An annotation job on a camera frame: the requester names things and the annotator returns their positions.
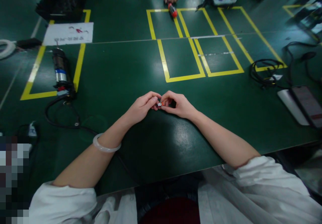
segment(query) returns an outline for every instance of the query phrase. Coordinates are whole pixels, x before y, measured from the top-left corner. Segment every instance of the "white label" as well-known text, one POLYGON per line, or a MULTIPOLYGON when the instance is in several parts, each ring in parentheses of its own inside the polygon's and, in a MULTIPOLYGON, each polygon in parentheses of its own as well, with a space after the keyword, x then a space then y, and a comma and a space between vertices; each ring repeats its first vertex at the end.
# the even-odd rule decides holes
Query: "white label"
POLYGON ((72 45, 93 42, 94 23, 50 24, 44 46, 72 45))
POLYGON ((32 123, 29 125, 28 136, 29 136, 29 137, 37 137, 37 132, 36 132, 36 129, 35 129, 35 127, 34 127, 34 122, 32 122, 32 123))
POLYGON ((276 74, 274 74, 273 76, 276 78, 276 80, 280 80, 283 75, 276 75, 276 74))

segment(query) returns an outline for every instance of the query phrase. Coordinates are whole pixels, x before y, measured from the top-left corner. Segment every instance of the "cylindrical motor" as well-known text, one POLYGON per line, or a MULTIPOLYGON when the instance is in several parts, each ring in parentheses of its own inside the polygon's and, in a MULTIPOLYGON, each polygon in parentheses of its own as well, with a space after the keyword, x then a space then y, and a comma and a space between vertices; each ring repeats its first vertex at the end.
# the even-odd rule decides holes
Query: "cylindrical motor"
POLYGON ((65 86, 69 83, 67 69, 66 69, 66 56, 63 50, 59 48, 53 49, 53 61, 56 72, 56 88, 65 86))

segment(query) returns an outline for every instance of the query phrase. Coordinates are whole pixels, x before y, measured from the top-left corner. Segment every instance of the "metal cylinder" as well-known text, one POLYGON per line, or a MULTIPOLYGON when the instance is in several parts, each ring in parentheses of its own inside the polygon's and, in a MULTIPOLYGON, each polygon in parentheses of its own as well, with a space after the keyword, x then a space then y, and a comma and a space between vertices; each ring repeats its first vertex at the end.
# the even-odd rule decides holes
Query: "metal cylinder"
POLYGON ((65 53, 59 48, 53 49, 53 61, 56 72, 56 82, 58 85, 67 83, 67 73, 65 66, 65 53))

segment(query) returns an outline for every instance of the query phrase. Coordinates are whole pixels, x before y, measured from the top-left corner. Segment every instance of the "black crate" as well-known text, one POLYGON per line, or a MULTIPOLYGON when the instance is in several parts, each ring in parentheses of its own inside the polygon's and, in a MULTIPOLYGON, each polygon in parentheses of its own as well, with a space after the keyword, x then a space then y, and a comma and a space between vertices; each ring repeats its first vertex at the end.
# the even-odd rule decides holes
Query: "black crate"
POLYGON ((45 20, 79 21, 86 0, 40 0, 36 13, 45 20))

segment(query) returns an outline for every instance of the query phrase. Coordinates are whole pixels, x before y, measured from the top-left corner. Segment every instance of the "smartphone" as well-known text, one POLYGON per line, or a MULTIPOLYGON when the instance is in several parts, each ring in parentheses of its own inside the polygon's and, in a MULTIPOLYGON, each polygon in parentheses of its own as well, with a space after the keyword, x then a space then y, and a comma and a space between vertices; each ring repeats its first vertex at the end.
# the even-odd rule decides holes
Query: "smartphone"
POLYGON ((322 107, 307 86, 296 86, 290 93, 311 126, 322 128, 322 107))

